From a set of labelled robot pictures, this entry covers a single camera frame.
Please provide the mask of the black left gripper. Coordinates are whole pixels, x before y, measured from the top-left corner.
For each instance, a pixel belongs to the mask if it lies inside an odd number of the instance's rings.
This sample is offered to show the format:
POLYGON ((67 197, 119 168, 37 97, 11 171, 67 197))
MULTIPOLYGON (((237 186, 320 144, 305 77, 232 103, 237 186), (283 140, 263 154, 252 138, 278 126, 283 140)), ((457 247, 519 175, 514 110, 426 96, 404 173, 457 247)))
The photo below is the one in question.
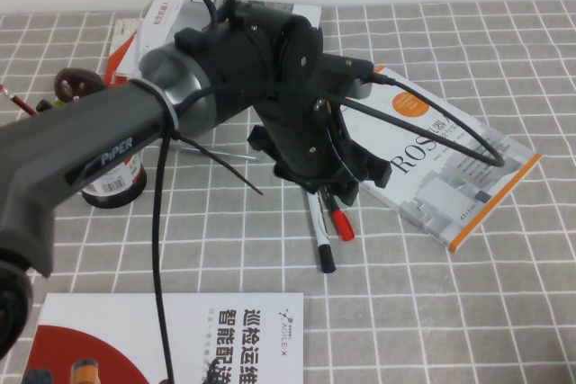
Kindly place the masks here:
POLYGON ((274 174, 322 198, 324 188, 353 204, 359 184, 384 187, 390 163, 352 140, 338 103, 269 97, 255 106, 262 124, 248 143, 275 161, 274 174))

